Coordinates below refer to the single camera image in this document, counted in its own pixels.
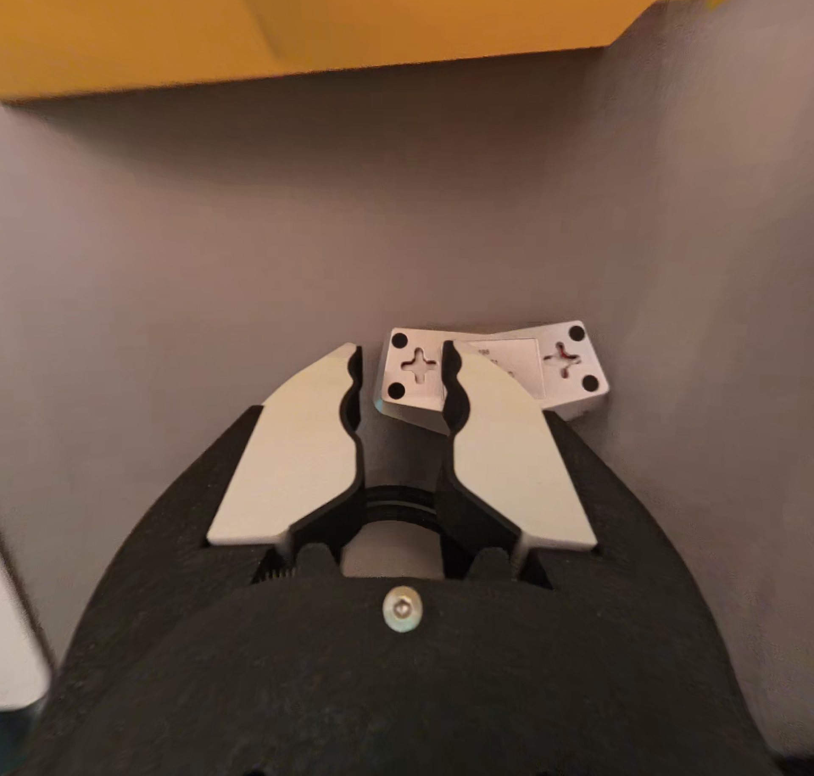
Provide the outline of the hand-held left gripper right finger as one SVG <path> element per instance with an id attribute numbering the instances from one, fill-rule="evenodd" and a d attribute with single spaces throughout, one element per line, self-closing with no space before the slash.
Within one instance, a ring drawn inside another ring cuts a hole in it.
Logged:
<path id="1" fill-rule="evenodd" d="M 437 518 L 469 555 L 498 548 L 590 552 L 597 536 L 532 395 L 465 341 L 445 341 L 443 420 L 449 438 Z"/>

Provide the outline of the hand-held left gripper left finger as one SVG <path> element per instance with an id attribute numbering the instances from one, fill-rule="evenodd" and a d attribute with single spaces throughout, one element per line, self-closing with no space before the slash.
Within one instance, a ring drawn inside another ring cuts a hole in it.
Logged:
<path id="1" fill-rule="evenodd" d="M 356 535 L 365 511 L 362 371 L 361 347 L 344 343 L 266 398 L 209 544 L 341 551 Z"/>

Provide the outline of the yellow plastic bin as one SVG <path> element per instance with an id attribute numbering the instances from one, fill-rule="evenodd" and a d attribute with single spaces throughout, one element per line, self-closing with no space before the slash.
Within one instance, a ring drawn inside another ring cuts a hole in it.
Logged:
<path id="1" fill-rule="evenodd" d="M 662 0 L 1 0 L 2 100 L 605 47 Z"/>

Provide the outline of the white board stand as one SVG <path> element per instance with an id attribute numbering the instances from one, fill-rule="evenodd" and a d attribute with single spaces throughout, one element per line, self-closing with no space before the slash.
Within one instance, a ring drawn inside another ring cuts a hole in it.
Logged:
<path id="1" fill-rule="evenodd" d="M 54 678 L 53 655 L 22 578 L 1 540 L 1 710 L 44 700 Z"/>

